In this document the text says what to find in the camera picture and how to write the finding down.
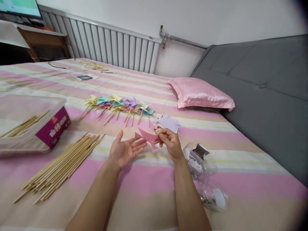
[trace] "radiator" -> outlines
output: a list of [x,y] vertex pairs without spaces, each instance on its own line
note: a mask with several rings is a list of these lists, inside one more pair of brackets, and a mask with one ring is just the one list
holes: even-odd
[[161,39],[40,6],[45,24],[68,35],[72,58],[154,73]]

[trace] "white wall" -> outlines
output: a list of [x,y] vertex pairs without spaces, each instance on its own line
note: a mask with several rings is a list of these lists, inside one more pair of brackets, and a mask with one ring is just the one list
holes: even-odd
[[[306,32],[291,0],[37,0],[81,17],[159,37],[164,31],[210,46]],[[189,76],[203,50],[167,41],[155,73]]]

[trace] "television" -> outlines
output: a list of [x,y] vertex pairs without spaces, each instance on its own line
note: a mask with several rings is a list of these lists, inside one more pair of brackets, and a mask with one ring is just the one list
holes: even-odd
[[0,0],[0,13],[42,19],[36,0]]

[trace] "pink pillow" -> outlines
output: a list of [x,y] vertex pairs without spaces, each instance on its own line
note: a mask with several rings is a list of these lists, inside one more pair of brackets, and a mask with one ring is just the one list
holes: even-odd
[[179,77],[171,79],[169,83],[179,97],[178,108],[198,106],[227,108],[229,111],[235,108],[230,96],[201,79]]

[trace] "pink label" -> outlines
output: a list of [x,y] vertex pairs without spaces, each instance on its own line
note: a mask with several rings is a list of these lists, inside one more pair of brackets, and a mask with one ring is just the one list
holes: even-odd
[[48,147],[54,148],[59,141],[61,134],[70,125],[71,120],[64,106],[45,124],[36,136],[41,139]]

